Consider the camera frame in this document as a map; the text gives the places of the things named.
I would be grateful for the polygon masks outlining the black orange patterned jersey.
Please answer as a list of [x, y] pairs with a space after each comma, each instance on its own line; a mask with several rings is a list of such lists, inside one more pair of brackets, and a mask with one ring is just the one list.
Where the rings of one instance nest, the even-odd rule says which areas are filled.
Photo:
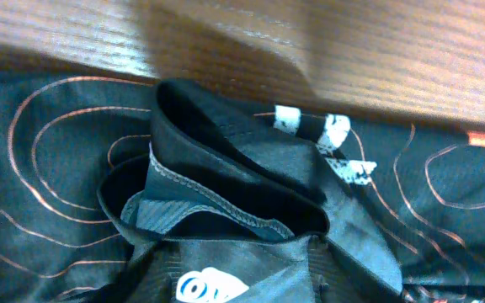
[[0, 302], [485, 302], [485, 133], [0, 73]]

